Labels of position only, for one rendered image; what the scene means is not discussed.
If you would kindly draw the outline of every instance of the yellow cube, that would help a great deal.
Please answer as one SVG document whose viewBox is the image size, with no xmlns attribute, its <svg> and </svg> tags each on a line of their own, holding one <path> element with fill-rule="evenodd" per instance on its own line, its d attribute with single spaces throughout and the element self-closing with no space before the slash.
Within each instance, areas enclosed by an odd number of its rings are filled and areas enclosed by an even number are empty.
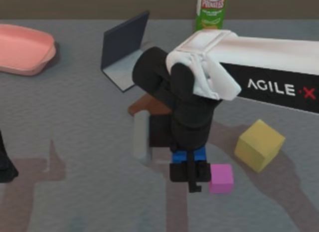
<svg viewBox="0 0 319 232">
<path fill-rule="evenodd" d="M 239 137 L 235 155 L 259 173 L 278 155 L 285 139 L 275 129 L 258 120 Z"/>
</svg>

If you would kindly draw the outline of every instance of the blue block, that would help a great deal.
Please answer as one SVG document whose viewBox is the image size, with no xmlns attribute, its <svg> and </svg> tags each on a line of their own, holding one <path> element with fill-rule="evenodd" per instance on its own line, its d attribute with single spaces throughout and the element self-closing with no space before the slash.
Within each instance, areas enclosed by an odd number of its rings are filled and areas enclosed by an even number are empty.
<svg viewBox="0 0 319 232">
<path fill-rule="evenodd" d="M 194 152 L 195 161 L 205 161 L 206 160 L 206 148 L 203 146 Z M 179 164 L 187 160 L 186 151 L 176 151 L 172 153 L 171 157 L 173 164 Z"/>
</svg>

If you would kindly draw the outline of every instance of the red x logo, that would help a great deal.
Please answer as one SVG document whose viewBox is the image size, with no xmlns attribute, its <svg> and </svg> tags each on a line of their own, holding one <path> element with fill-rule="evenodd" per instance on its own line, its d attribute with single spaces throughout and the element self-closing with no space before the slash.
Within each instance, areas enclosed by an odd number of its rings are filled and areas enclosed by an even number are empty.
<svg viewBox="0 0 319 232">
<path fill-rule="evenodd" d="M 314 88 L 308 89 L 304 86 L 303 90 L 305 91 L 305 95 L 304 95 L 305 98 L 310 97 L 312 100 L 316 100 L 316 96 L 314 95 L 314 92 L 315 92 Z"/>
</svg>

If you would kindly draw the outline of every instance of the pink plate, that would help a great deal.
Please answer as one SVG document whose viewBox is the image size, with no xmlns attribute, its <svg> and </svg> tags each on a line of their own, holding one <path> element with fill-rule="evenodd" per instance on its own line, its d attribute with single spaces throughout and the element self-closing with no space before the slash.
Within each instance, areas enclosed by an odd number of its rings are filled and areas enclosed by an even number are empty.
<svg viewBox="0 0 319 232">
<path fill-rule="evenodd" d="M 39 73 L 55 53 L 50 34 L 0 24 L 0 71 L 32 76 Z"/>
</svg>

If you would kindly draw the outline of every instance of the green can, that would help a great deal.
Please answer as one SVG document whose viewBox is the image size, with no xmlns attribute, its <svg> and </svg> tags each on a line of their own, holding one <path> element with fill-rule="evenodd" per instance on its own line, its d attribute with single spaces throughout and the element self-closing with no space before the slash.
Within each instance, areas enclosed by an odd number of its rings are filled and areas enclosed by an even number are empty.
<svg viewBox="0 0 319 232">
<path fill-rule="evenodd" d="M 222 29 L 227 0 L 197 0 L 196 31 Z"/>
</svg>

